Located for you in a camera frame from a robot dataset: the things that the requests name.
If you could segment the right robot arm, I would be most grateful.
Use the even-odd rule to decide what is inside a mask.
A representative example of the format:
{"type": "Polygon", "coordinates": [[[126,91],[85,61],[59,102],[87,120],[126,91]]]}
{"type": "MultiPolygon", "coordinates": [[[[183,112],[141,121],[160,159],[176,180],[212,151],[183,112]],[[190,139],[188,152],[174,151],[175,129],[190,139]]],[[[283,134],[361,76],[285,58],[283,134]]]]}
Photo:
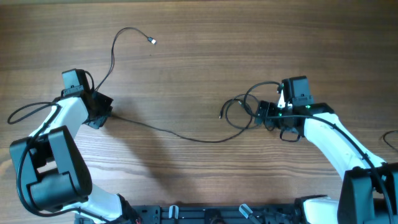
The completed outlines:
{"type": "Polygon", "coordinates": [[[339,200],[296,200],[298,223],[397,223],[397,164],[363,146],[326,103],[315,103],[307,77],[277,84],[278,102],[260,101],[254,118],[267,129],[295,133],[315,145],[343,181],[339,200]]]}

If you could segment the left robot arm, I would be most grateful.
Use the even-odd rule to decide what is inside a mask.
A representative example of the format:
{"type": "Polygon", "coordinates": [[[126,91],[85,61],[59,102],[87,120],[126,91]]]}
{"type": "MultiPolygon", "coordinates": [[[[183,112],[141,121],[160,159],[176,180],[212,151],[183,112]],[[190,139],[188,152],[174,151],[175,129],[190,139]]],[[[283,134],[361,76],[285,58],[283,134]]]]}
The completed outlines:
{"type": "Polygon", "coordinates": [[[62,94],[51,102],[38,102],[50,114],[29,136],[10,145],[16,170],[16,190],[22,205],[40,217],[74,212],[95,223],[130,220],[134,213],[118,194],[92,183],[88,167],[74,138],[81,125],[104,125],[112,98],[95,90],[91,74],[73,69],[62,73],[62,94]]]}

